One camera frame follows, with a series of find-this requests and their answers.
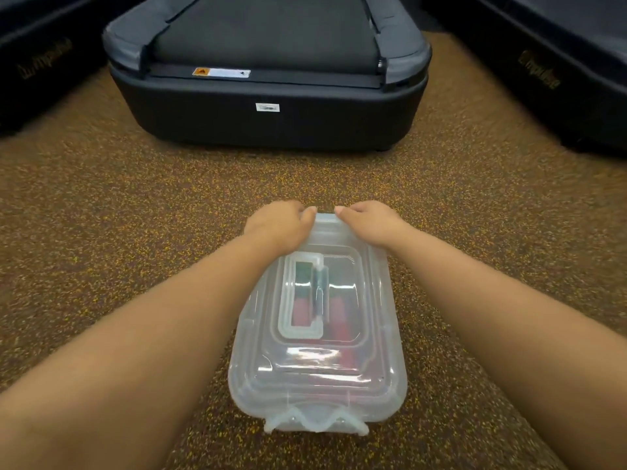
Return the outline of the person's right hand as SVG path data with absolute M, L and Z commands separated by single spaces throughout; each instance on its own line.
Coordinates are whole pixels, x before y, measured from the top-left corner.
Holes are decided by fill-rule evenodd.
M 362 213 L 362 234 L 358 238 L 366 243 L 394 252 L 404 247 L 416 234 L 415 228 L 404 221 L 390 206 L 368 200 L 350 206 Z

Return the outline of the black treadmill with gold lettering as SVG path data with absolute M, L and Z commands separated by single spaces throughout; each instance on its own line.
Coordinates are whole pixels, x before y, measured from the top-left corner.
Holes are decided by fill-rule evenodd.
M 103 30 L 143 1 L 0 0 L 0 136 L 103 65 Z
M 572 149 L 627 156 L 627 0 L 421 0 Z

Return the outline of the person's left hand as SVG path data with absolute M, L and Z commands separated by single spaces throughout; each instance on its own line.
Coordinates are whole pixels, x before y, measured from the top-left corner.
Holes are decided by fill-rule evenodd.
M 243 236 L 277 257 L 291 254 L 309 238 L 298 236 L 300 214 L 305 208 L 296 200 L 281 200 L 264 205 L 248 218 Z

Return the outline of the clear plastic storage box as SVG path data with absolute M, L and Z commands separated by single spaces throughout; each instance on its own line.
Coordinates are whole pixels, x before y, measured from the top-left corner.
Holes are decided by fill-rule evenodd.
M 308 239 L 250 294 L 228 385 L 268 433 L 368 435 L 395 414 L 408 379 L 386 252 L 318 213 Z

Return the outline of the black treadmill with grey rails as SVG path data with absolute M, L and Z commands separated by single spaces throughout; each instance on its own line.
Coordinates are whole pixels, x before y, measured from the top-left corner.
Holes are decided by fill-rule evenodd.
M 393 147 L 411 128 L 432 58 L 400 0 L 146 0 L 107 25 L 103 44 L 146 132 L 268 149 Z M 251 74 L 193 76 L 198 67 Z

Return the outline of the person's right forearm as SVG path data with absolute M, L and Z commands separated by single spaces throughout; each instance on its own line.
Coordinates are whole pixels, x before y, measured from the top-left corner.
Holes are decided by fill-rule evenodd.
M 381 243 L 571 470 L 627 470 L 627 338 L 406 224 Z

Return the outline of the white warning sticker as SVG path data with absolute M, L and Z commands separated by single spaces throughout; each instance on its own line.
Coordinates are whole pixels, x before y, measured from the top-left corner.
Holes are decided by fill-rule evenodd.
M 250 74 L 251 74 L 250 70 L 207 68 L 207 67 L 198 67 L 192 71 L 192 75 L 196 77 L 226 78 L 226 79 L 248 79 Z

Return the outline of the person's left forearm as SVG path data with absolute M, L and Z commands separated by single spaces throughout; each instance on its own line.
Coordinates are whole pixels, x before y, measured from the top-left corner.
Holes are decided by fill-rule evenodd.
M 0 470 L 160 470 L 254 285 L 297 247 L 244 234 L 28 371 L 0 394 Z

